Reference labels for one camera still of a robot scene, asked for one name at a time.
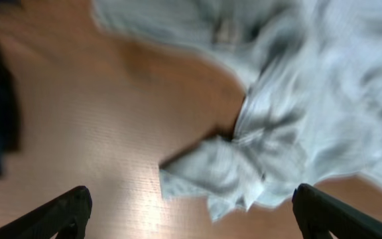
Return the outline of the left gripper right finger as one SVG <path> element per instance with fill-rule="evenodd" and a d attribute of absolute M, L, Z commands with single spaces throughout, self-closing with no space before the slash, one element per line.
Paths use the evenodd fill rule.
<path fill-rule="evenodd" d="M 292 210 L 304 239 L 382 239 L 382 222 L 308 184 L 294 190 Z"/>

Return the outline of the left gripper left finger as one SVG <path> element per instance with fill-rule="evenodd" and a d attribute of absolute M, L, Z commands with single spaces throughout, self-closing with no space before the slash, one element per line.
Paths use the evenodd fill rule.
<path fill-rule="evenodd" d="M 90 191 L 78 186 L 0 227 L 0 239 L 84 239 L 91 212 Z"/>

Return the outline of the light blue t-shirt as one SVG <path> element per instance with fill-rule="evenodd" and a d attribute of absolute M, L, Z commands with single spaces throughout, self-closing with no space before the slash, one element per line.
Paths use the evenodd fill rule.
<path fill-rule="evenodd" d="M 94 1 L 112 33 L 201 52 L 246 96 L 231 139 L 160 167 L 165 199 L 206 197 L 212 220 L 275 208 L 302 183 L 382 186 L 382 1 Z"/>

